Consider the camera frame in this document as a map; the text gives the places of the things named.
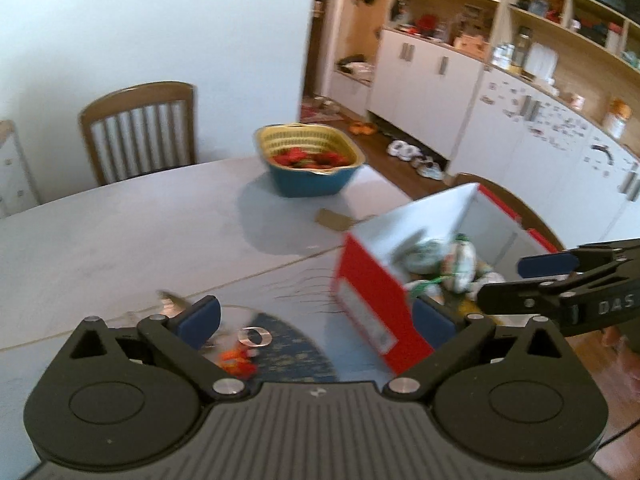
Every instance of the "person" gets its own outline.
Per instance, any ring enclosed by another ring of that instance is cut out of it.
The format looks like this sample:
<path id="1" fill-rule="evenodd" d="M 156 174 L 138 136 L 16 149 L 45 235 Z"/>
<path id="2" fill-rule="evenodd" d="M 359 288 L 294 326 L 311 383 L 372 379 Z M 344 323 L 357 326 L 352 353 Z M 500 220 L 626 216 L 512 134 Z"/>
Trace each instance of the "person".
<path id="1" fill-rule="evenodd" d="M 633 352 L 627 343 L 628 339 L 617 326 L 607 328 L 602 337 L 604 346 L 618 351 L 618 365 L 632 393 L 640 400 L 640 355 Z"/>

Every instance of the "sticker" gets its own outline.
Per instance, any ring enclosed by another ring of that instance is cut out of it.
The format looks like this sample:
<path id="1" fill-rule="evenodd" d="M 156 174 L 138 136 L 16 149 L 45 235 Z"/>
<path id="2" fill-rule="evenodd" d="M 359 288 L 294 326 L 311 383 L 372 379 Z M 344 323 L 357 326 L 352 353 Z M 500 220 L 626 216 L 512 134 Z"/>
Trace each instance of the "sticker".
<path id="1" fill-rule="evenodd" d="M 358 291 L 347 280 L 340 278 L 337 295 L 349 314 L 364 330 L 376 350 L 382 355 L 388 354 L 396 346 L 398 339 L 360 297 Z"/>

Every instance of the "chair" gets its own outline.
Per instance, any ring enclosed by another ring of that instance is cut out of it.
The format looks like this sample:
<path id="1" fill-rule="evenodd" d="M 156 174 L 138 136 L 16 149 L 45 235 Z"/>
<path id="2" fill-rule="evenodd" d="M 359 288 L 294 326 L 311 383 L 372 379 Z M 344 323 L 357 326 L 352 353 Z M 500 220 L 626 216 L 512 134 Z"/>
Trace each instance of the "chair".
<path id="1" fill-rule="evenodd" d="M 542 221 L 542 218 L 517 196 L 499 184 L 474 174 L 459 173 L 454 177 L 451 187 L 462 186 L 463 184 L 469 183 L 482 184 L 520 217 L 520 224 L 524 229 L 535 229 L 558 251 L 564 251 L 564 245 L 562 245 L 562 242 L 556 234 Z"/>
<path id="2" fill-rule="evenodd" d="M 195 164 L 194 94 L 187 83 L 147 83 L 82 110 L 82 136 L 98 183 Z"/>

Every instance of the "basket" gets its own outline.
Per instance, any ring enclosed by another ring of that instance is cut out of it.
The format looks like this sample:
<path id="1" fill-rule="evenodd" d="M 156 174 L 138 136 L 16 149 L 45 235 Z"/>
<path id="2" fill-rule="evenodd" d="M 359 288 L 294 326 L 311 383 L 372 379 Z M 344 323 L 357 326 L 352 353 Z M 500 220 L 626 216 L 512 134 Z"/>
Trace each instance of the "basket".
<path id="1" fill-rule="evenodd" d="M 290 198 L 335 195 L 365 162 L 364 154 L 347 135 L 322 124 L 265 126 L 255 133 L 255 143 L 278 192 Z M 271 161 L 274 155 L 295 146 L 309 153 L 337 152 L 346 156 L 350 164 L 330 170 L 299 170 Z"/>

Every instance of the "open box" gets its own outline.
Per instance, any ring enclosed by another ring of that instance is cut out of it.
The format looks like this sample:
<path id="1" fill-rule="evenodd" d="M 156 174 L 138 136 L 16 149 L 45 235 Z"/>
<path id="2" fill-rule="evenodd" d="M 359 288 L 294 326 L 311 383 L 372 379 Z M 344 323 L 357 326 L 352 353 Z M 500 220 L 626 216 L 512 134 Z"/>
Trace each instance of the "open box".
<path id="1" fill-rule="evenodd" d="M 402 287 L 411 277 L 398 263 L 398 254 L 425 234 L 448 243 L 457 233 L 466 234 L 478 259 L 508 281 L 520 279 L 516 265 L 524 256 L 556 252 L 538 232 L 523 230 L 516 213 L 479 184 L 409 203 L 356 225 L 346 235 L 332 293 L 397 374 L 434 351 L 414 327 Z"/>

